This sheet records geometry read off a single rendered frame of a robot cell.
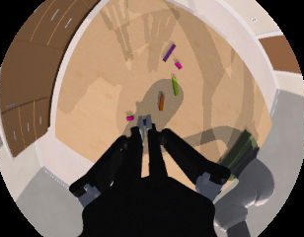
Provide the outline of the orange rod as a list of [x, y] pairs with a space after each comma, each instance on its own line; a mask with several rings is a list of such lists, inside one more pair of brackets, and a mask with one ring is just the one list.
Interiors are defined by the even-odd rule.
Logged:
[[164, 97], [160, 97], [159, 111], [163, 111], [163, 106], [164, 106]]

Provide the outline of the dark purple rod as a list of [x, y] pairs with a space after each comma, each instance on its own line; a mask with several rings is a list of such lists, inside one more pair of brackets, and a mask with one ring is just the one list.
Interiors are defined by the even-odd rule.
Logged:
[[167, 52], [167, 54], [166, 54], [165, 57], [163, 58], [163, 60], [164, 60], [165, 62], [167, 61], [167, 59], [169, 58], [170, 54], [172, 53], [172, 51], [174, 50], [175, 47], [176, 47], [176, 46], [175, 46], [174, 44], [171, 46], [171, 48], [169, 49], [169, 51]]

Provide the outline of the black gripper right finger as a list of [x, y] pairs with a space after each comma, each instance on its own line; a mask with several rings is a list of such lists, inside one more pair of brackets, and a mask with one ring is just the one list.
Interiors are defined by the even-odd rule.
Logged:
[[164, 146], [195, 185], [195, 190], [213, 202], [226, 185], [231, 175], [230, 170], [207, 160], [169, 128], [157, 131], [151, 115], [147, 115], [146, 129], [149, 151], [149, 195], [153, 212], [159, 216], [169, 215], [174, 210], [175, 202], [160, 145]]

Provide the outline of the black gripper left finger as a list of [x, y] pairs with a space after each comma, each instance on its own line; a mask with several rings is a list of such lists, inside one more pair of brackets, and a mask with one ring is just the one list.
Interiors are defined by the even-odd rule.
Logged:
[[117, 217], [128, 213], [133, 177], [141, 177], [142, 173], [143, 116], [138, 117], [137, 125], [130, 131], [129, 137], [121, 135], [84, 176], [70, 185], [70, 193], [84, 208], [113, 183], [107, 193], [105, 208]]

